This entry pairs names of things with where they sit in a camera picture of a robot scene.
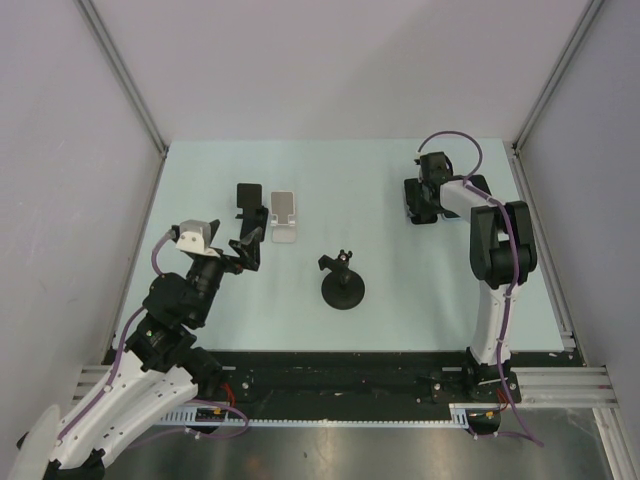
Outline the black smartphone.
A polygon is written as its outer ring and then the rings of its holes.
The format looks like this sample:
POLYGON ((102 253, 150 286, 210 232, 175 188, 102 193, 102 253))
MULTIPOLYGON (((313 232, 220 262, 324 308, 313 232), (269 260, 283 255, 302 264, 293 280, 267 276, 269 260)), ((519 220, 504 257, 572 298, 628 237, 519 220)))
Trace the black smartphone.
POLYGON ((467 197, 474 202, 488 202, 491 198, 491 190, 483 175, 472 175, 468 179, 462 180, 462 185, 467 197))
POLYGON ((404 180, 405 204, 407 215, 413 224, 424 223, 424 198, 421 183, 417 178, 404 180))

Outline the white phone stand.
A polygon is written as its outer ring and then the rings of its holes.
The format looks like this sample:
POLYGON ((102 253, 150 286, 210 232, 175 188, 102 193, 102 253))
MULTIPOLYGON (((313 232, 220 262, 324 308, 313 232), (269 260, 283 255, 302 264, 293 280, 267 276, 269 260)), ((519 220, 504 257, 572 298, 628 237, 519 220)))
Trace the white phone stand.
POLYGON ((271 200, 271 228, 274 243, 294 243, 297 239, 296 207, 293 191, 273 191, 271 200))

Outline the black round-base phone holder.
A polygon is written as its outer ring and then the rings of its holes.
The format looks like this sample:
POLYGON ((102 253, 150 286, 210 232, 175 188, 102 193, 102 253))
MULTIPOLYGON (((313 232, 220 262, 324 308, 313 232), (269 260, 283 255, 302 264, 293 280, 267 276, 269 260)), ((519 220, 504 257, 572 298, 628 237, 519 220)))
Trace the black round-base phone holder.
POLYGON ((362 277, 350 268, 352 251, 341 249, 335 258, 323 255, 318 260, 321 271, 327 270, 321 284, 324 301, 337 310, 351 310, 358 306, 365 296, 362 277))

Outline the light blue cased smartphone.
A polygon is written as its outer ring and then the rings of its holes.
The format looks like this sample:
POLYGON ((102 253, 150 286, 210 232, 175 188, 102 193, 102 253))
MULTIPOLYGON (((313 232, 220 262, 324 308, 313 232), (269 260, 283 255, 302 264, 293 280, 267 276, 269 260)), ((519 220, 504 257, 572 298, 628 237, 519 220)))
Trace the light blue cased smartphone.
POLYGON ((444 212, 440 214, 440 218, 445 221, 450 221, 459 219, 459 216, 451 212, 444 212))

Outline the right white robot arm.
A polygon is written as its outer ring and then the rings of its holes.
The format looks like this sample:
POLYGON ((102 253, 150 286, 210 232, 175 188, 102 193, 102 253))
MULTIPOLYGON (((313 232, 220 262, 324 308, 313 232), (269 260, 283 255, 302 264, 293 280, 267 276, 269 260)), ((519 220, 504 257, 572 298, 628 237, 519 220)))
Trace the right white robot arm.
POLYGON ((469 263, 480 296, 475 332, 456 382, 465 397, 489 402, 509 387, 514 304, 537 268, 529 206, 500 201, 482 175, 456 175, 443 152, 420 154, 415 163, 418 176, 404 182, 411 222, 459 218, 469 225, 469 263))

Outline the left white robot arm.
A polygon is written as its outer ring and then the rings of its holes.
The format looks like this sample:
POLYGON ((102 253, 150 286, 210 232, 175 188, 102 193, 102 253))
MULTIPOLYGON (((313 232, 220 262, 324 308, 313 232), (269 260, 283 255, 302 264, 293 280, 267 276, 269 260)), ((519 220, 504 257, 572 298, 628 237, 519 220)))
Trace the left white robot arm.
POLYGON ((222 366, 196 346, 222 279, 257 271, 262 226, 244 220, 231 254, 212 245, 219 221, 170 227, 151 253, 156 274, 125 322, 113 363, 67 413, 50 406, 21 438, 12 479, 101 479, 164 415, 221 387, 222 366))

